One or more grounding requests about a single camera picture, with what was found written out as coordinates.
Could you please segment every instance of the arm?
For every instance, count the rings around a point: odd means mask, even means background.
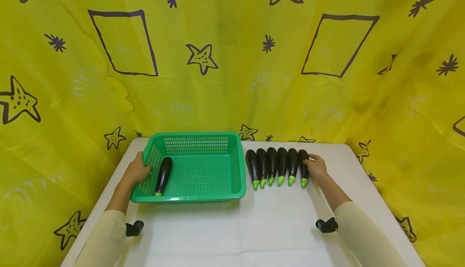
[[[92,229],[74,267],[115,265],[126,241],[126,211],[132,189],[147,178],[151,169],[150,165],[144,166],[142,152],[138,152],[117,184],[110,203]]]
[[[337,233],[360,264],[363,267],[406,267],[385,234],[328,175],[325,161],[315,154],[308,156],[314,161],[304,160],[304,163],[334,212]]]

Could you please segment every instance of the purple rectangle outline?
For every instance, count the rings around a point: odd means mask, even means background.
[[[103,49],[107,53],[108,59],[110,60],[110,63],[111,63],[111,66],[113,66],[113,69],[116,72],[119,72],[121,74],[128,74],[128,75],[148,75],[150,77],[158,76],[157,64],[155,62],[155,55],[153,53],[152,44],[150,43],[150,37],[148,36],[147,23],[146,23],[146,20],[145,20],[145,14],[144,14],[143,10],[137,10],[137,11],[134,11],[134,12],[116,12],[116,11],[101,12],[101,11],[88,10],[88,12],[89,12],[89,15],[90,15],[90,19],[92,20],[92,23],[94,24],[95,29],[97,30],[97,34],[98,34],[98,37],[100,38],[100,41],[101,41],[101,43],[103,45]],[[144,25],[145,32],[146,32],[148,48],[150,50],[150,55],[152,56],[152,62],[153,62],[153,68],[155,68],[155,74],[152,75],[152,74],[141,73],[141,72],[125,72],[125,71],[117,70],[115,68],[115,65],[113,64],[113,61],[111,60],[110,53],[108,52],[107,47],[105,46],[105,42],[103,41],[102,34],[101,34],[100,30],[98,29],[97,24],[95,23],[94,16],[102,16],[102,17],[134,17],[134,16],[140,16],[140,18],[142,19],[142,23]]]
[[[315,40],[318,37],[318,31],[321,26],[321,23],[323,22],[323,19],[331,19],[331,20],[362,20],[362,21],[372,21],[370,29],[368,29],[367,33],[365,34],[364,38],[362,39],[360,45],[358,46],[357,50],[355,50],[354,55],[352,55],[351,59],[349,60],[349,63],[346,65],[346,68],[342,71],[342,74],[340,75],[335,75],[335,74],[330,74],[326,72],[304,72],[305,65],[308,61],[308,56],[310,55],[310,50],[312,50],[313,44],[315,43]],[[310,45],[310,49],[308,50],[307,57],[305,58],[304,65],[302,67],[302,71],[300,74],[303,75],[330,75],[331,77],[343,77],[343,75],[346,73],[348,70],[349,66],[352,64],[352,62],[355,59],[355,56],[357,56],[358,51],[360,50],[360,47],[362,47],[363,43],[365,42],[366,38],[368,37],[368,34],[370,34],[371,29],[375,26],[376,22],[378,22],[379,16],[361,16],[361,15],[331,15],[331,14],[322,14],[320,22],[318,23],[318,28],[317,31],[315,32],[315,36],[313,36],[312,44]]]

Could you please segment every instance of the finger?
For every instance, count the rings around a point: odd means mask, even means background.
[[[304,163],[307,167],[312,166],[312,163],[313,163],[313,162],[315,162],[315,161],[310,161],[310,160],[308,160],[308,159],[302,161],[302,163]]]
[[[313,158],[315,160],[321,160],[322,158],[316,154],[309,153],[308,157]]]

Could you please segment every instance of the black clip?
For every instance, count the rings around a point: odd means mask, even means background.
[[[126,223],[126,237],[139,236],[143,227],[143,221],[135,221],[133,225]]]
[[[333,231],[337,231],[338,228],[336,219],[334,217],[330,218],[328,221],[319,219],[315,225],[321,233],[333,233]]]

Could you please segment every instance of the basket rim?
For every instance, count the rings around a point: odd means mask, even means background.
[[[166,132],[166,133],[156,133],[152,135],[149,140],[147,141],[147,145],[144,148],[142,160],[144,161],[144,165],[147,165],[147,159],[150,152],[149,145],[152,145],[154,139],[160,136],[217,136],[217,135],[231,135],[235,138],[235,143],[238,147],[237,149],[237,159],[239,160],[239,169],[242,171],[239,172],[239,179],[241,187],[237,193],[233,194],[202,194],[198,196],[135,196],[134,190],[131,194],[131,202],[164,202],[164,203],[176,203],[176,202],[219,202],[222,200],[235,200],[240,199],[245,195],[247,191],[247,184],[245,182],[245,161],[244,161],[244,151],[242,149],[241,137],[236,132]]]

